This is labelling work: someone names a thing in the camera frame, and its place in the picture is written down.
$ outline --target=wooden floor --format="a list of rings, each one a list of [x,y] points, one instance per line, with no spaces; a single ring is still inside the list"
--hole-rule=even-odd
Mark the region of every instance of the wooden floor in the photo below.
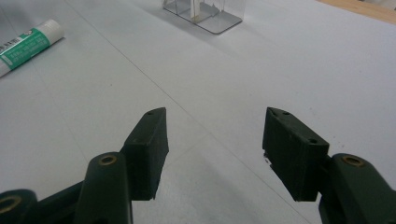
[[[385,7],[358,0],[319,0],[319,2],[326,3],[334,7],[340,7],[377,20],[396,24],[396,11]]]

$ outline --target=green and white tube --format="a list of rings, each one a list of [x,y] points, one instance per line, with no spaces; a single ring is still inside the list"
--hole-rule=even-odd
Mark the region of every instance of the green and white tube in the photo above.
[[[58,22],[49,20],[0,45],[0,77],[64,37]]]

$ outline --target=transparent acrylic holder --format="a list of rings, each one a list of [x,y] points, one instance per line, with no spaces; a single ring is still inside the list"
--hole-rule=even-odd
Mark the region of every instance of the transparent acrylic holder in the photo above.
[[[246,0],[163,0],[163,8],[219,35],[240,23]]]

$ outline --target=white tabletop surface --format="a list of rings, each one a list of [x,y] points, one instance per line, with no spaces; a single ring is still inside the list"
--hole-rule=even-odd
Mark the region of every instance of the white tabletop surface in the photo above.
[[[43,199],[167,108],[170,153],[136,224],[320,223],[262,157],[267,106],[370,161],[396,189],[396,26],[313,0],[247,0],[222,35],[160,0],[2,0],[0,42],[54,19],[64,39],[0,78],[0,192]]]

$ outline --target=barcode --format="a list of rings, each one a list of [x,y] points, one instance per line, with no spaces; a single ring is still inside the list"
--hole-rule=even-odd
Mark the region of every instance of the barcode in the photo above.
[[[6,49],[10,49],[14,45],[18,44],[20,41],[21,40],[19,38],[15,38],[15,39],[12,39],[12,40],[8,41],[4,45],[0,45],[0,53],[6,51]]]

